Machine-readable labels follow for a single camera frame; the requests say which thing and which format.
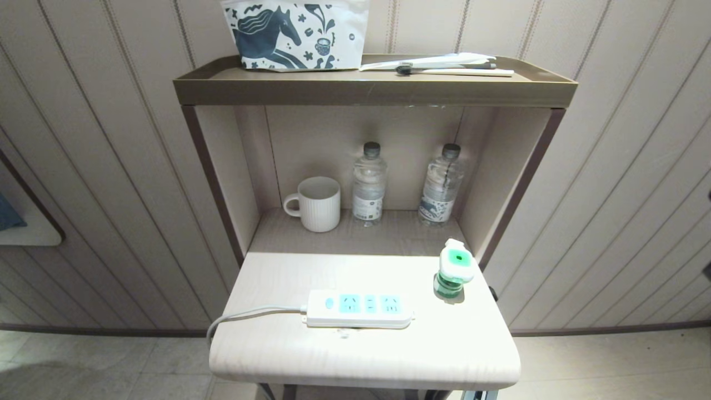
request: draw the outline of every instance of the wall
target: wall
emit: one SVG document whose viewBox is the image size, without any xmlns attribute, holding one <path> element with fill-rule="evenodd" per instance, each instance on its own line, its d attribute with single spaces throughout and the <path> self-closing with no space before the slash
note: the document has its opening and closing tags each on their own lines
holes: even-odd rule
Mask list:
<svg viewBox="0 0 711 400">
<path fill-rule="evenodd" d="M 711 4 L 429 4 L 373 0 L 366 51 L 515 56 L 581 83 L 485 272 L 511 327 L 711 319 Z M 0 3 L 0 149 L 67 236 L 0 248 L 0 323 L 220 314 L 238 266 L 170 79 L 234 52 L 214 0 Z"/>
</svg>

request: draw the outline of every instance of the power strip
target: power strip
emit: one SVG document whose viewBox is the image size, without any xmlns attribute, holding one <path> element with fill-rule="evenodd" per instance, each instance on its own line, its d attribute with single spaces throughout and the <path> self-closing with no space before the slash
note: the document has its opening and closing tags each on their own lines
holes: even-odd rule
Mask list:
<svg viewBox="0 0 711 400">
<path fill-rule="evenodd" d="M 310 327 L 402 329 L 413 318 L 402 296 L 384 293 L 312 290 L 306 309 Z"/>
</svg>

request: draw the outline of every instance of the bottle label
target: bottle label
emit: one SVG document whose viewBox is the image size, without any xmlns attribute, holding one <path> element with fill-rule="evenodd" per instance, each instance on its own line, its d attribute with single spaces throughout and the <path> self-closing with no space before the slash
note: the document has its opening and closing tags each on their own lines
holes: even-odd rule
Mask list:
<svg viewBox="0 0 711 400">
<path fill-rule="evenodd" d="M 372 221 L 383 214 L 383 198 L 377 200 L 364 200 L 353 196 L 353 215 L 358 219 Z"/>
<path fill-rule="evenodd" d="M 454 200 L 452 201 L 437 201 L 422 195 L 422 200 L 419 201 L 419 214 L 432 222 L 445 222 L 451 216 L 451 210 L 454 208 Z"/>
</svg>

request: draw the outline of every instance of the tile floor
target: tile floor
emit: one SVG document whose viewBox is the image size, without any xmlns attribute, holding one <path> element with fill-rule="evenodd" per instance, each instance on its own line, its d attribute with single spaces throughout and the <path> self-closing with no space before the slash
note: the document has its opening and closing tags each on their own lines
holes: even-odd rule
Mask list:
<svg viewBox="0 0 711 400">
<path fill-rule="evenodd" d="M 516 338 L 523 371 L 500 400 L 711 399 L 711 329 Z M 449 400 L 458 400 L 454 392 Z M 399 392 L 307 387 L 299 400 L 400 400 Z M 200 339 L 0 331 L 0 399 L 260 400 L 216 379 Z"/>
</svg>

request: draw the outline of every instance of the white cable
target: white cable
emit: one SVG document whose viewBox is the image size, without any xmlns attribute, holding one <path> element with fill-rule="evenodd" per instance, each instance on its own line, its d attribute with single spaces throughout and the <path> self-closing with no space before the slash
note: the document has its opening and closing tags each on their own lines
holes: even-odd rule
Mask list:
<svg viewBox="0 0 711 400">
<path fill-rule="evenodd" d="M 211 346 L 212 343 L 213 343 L 213 339 L 212 339 L 213 332 L 215 331 L 215 329 L 217 329 L 217 327 L 218 327 L 218 325 L 219 325 L 220 323 L 222 323 L 222 322 L 224 322 L 224 321 L 226 321 L 226 320 L 229 320 L 230 318 L 236 318 L 236 317 L 240 317 L 240 316 L 245 315 L 245 314 L 250 314 L 250 313 L 252 313 L 252 312 L 255 312 L 255 311 L 262 311 L 262 310 L 281 310 L 281 311 L 306 312 L 306 306 L 305 306 L 305 305 L 302 305 L 301 307 L 290 307 L 290 306 L 288 306 L 288 305 L 272 305 L 272 304 L 268 304 L 268 305 L 262 305 L 262 306 L 259 306 L 259 307 L 250 308 L 249 310 L 240 311 L 240 312 L 238 312 L 238 313 L 236 313 L 236 314 L 223 315 L 222 317 L 219 317 L 218 319 L 216 319 L 215 322 L 213 322 L 213 323 L 210 325 L 210 327 L 208 328 L 208 333 L 207 333 L 207 335 L 205 336 L 205 338 L 206 338 L 207 341 L 208 341 L 208 349 L 210 348 L 210 346 Z"/>
</svg>

